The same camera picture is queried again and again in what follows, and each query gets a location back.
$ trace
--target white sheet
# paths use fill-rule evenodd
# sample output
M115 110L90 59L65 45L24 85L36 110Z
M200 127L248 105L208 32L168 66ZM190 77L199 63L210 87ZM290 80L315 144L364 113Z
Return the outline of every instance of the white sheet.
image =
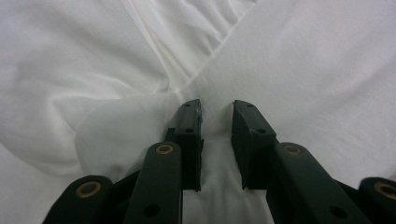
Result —
M271 223L241 190L232 100L332 177L396 180L391 1L2 1L0 223L40 223L84 175L117 181L203 103L202 191L184 223Z

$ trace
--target white garment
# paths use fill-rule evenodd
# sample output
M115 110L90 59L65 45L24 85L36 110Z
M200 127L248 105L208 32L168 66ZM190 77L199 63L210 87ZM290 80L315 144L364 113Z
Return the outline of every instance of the white garment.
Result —
M1 1L0 223L41 223L84 175L139 169L177 108L203 104L202 191L183 223L272 223L241 189L235 99L352 187L396 180L391 1Z

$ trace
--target white cloth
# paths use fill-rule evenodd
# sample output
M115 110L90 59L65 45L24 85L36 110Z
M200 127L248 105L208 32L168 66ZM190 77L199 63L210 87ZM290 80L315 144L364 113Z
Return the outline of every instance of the white cloth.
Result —
M202 191L184 223L271 223L241 190L232 101L357 187L396 180L391 1L0 2L0 223L41 223L74 180L139 169L177 108L203 104Z

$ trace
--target white fabric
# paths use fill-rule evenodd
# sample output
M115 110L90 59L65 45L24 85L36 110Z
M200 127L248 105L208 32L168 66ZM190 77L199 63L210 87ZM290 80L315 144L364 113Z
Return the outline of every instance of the white fabric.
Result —
M272 223L241 190L232 101L352 187L396 180L391 1L0 2L0 223L41 223L84 175L139 169L177 108L203 104L202 191L184 223Z

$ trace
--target bed sheet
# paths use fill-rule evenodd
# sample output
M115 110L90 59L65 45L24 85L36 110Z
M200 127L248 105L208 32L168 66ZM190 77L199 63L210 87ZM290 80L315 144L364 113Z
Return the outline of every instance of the bed sheet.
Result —
M396 180L392 1L1 1L0 223L41 223L74 180L136 171L203 104L202 191L184 223L272 223L241 189L232 101L352 187Z

